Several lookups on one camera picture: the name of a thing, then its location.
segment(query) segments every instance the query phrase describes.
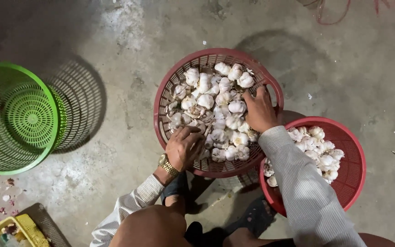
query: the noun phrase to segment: yellow basket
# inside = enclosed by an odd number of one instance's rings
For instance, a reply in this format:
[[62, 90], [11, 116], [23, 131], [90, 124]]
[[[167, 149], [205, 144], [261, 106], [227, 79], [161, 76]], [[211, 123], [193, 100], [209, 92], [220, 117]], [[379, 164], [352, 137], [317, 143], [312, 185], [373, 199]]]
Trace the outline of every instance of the yellow basket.
[[8, 226], [10, 223], [15, 223], [21, 229], [21, 232], [24, 233], [33, 247], [50, 247], [47, 239], [27, 214], [17, 217], [7, 217], [1, 221], [0, 236], [2, 235], [1, 229]]

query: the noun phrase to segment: striped sleeve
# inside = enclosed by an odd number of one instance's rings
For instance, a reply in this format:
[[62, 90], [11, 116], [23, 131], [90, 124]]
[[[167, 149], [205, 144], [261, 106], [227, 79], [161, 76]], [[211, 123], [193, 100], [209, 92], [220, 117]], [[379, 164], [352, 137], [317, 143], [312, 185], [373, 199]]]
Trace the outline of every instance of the striped sleeve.
[[283, 126], [264, 132], [259, 145], [271, 160], [297, 246], [366, 246], [346, 217], [335, 191], [316, 172]]
[[164, 186], [150, 175], [131, 193], [119, 197], [114, 211], [92, 232], [94, 240], [90, 247], [108, 247], [124, 218], [144, 207], [154, 205], [163, 190]]

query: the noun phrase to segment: gold watch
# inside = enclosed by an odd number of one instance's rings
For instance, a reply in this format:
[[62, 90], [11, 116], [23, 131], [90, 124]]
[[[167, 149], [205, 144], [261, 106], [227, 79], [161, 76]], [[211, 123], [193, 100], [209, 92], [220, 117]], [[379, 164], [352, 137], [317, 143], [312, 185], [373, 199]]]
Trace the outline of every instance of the gold watch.
[[158, 166], [161, 166], [170, 174], [172, 177], [177, 177], [179, 175], [179, 171], [176, 170], [168, 161], [167, 154], [164, 153], [159, 157]]

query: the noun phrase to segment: red plastic basket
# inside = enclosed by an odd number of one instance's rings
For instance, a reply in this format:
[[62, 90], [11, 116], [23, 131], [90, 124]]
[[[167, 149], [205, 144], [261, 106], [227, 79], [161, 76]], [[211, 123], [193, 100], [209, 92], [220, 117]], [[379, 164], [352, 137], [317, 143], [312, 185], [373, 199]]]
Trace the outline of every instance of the red plastic basket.
[[[365, 182], [366, 164], [362, 146], [355, 137], [342, 124], [331, 119], [319, 116], [309, 116], [286, 124], [284, 127], [320, 126], [324, 129], [326, 141], [331, 141], [337, 149], [342, 149], [345, 157], [341, 159], [339, 175], [331, 184], [336, 192], [337, 199], [346, 211], [358, 198]], [[269, 204], [281, 215], [286, 216], [283, 200], [274, 188], [267, 185], [263, 174], [264, 160], [260, 164], [260, 186]]]
[[[219, 62], [229, 65], [234, 63], [242, 64], [244, 67], [253, 71], [255, 75], [254, 87], [250, 88], [250, 92], [254, 92], [257, 87], [269, 84], [275, 91], [277, 106], [275, 112], [278, 115], [283, 110], [283, 92], [277, 80], [269, 74], [266, 68], [257, 60], [251, 58], [248, 54], [228, 49], [228, 48], [211, 48], [192, 53], [178, 63], [176, 63], [164, 76], [161, 85], [158, 88], [154, 104], [153, 123], [156, 136], [162, 148], [165, 149], [168, 139], [171, 137], [168, 119], [165, 115], [165, 107], [168, 104], [167, 96], [174, 84], [178, 84], [180, 79], [185, 78], [184, 72], [189, 68], [201, 68], [202, 66], [214, 66]], [[189, 171], [196, 175], [212, 178], [223, 178], [237, 176], [246, 173], [249, 169], [260, 164], [265, 157], [263, 151], [257, 143], [251, 143], [250, 158], [248, 161], [226, 161], [224, 163], [216, 163], [211, 159], [196, 160], [193, 167]]]

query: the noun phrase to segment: green plastic basket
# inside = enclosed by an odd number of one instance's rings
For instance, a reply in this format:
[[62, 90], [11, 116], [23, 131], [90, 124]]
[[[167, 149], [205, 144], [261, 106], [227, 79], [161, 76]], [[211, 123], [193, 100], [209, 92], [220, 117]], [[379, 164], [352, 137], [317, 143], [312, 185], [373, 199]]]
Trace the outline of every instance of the green plastic basket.
[[38, 165], [59, 145], [65, 129], [58, 92], [29, 70], [0, 62], [0, 175]]

